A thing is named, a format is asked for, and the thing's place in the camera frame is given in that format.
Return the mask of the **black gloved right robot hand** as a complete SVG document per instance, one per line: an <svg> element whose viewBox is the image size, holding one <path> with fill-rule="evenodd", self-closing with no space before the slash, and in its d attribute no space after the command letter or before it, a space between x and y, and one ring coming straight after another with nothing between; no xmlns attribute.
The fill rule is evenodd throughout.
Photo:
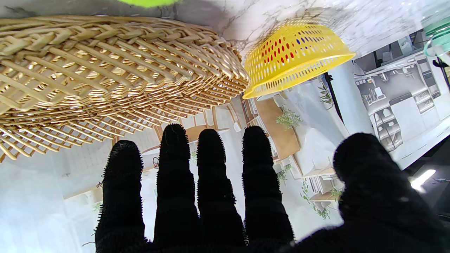
<svg viewBox="0 0 450 253"><path fill-rule="evenodd" d="M121 140L103 173L97 253L448 253L449 232L375 136L357 133L337 147L333 167L345 189L343 224L299 242L282 203L270 142L262 128L243 136L245 220L235 208L219 134L198 138L198 185L186 132L165 127L156 177L154 238L144 235L137 145Z"/></svg>

